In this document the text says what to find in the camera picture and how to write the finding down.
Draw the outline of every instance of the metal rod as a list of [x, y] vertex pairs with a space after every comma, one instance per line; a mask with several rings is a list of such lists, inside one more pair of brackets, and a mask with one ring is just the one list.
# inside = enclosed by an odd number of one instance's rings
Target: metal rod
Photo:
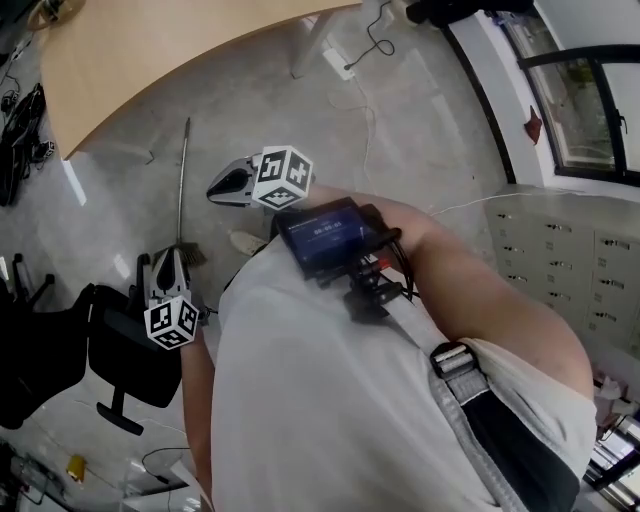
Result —
[[187, 118], [184, 126], [184, 144], [182, 145], [182, 163], [180, 164], [180, 190], [178, 191], [178, 236], [176, 242], [180, 243], [182, 238], [182, 189], [184, 186], [184, 165], [187, 160], [187, 141], [189, 140], [189, 129], [191, 128], [191, 118]]

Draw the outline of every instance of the black office chair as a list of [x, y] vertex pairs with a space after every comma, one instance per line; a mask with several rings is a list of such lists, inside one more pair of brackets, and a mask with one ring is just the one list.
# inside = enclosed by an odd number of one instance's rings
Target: black office chair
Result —
[[[34, 313], [33, 305], [53, 282], [28, 297], [18, 277], [16, 296], [0, 279], [0, 426], [18, 429], [47, 400], [82, 380], [87, 361], [115, 387], [111, 407], [98, 413], [127, 432], [142, 425], [123, 416], [125, 393], [155, 407], [167, 407], [182, 379], [180, 351], [167, 351], [147, 338], [144, 325], [144, 265], [138, 258], [137, 285], [127, 297], [108, 286], [87, 286], [73, 307]], [[17, 266], [13, 266], [17, 275]]]
[[96, 286], [89, 334], [89, 366], [115, 389], [111, 407], [97, 404], [98, 413], [134, 435], [144, 428], [123, 415], [125, 394], [155, 407], [167, 407], [180, 385], [179, 350], [165, 350], [147, 337], [144, 324], [144, 267], [149, 256], [138, 257], [136, 286], [129, 297]]
[[[4, 282], [0, 288], [6, 292]], [[82, 380], [93, 292], [87, 286], [71, 309], [56, 313], [33, 313], [15, 302], [2, 309], [0, 426], [20, 428], [47, 400]]]

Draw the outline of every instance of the yellow object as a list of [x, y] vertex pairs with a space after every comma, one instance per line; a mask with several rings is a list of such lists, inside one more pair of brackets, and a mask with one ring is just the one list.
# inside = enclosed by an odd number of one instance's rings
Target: yellow object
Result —
[[67, 473], [75, 482], [84, 482], [84, 468], [87, 465], [87, 461], [84, 460], [82, 455], [73, 455], [69, 460], [67, 466]]

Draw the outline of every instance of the display screen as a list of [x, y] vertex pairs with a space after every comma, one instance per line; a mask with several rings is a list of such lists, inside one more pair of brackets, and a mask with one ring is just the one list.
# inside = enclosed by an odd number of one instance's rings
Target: display screen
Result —
[[303, 270], [343, 265], [372, 233], [352, 206], [324, 212], [287, 226], [290, 248]]

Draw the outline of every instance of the white cube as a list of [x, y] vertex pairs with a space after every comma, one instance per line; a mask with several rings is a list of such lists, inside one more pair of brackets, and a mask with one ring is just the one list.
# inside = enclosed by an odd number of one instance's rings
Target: white cube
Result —
[[198, 327], [198, 310], [184, 297], [175, 297], [144, 312], [147, 336], [172, 350], [191, 343]]
[[313, 162], [293, 146], [262, 150], [251, 198], [273, 210], [282, 210], [309, 195]]

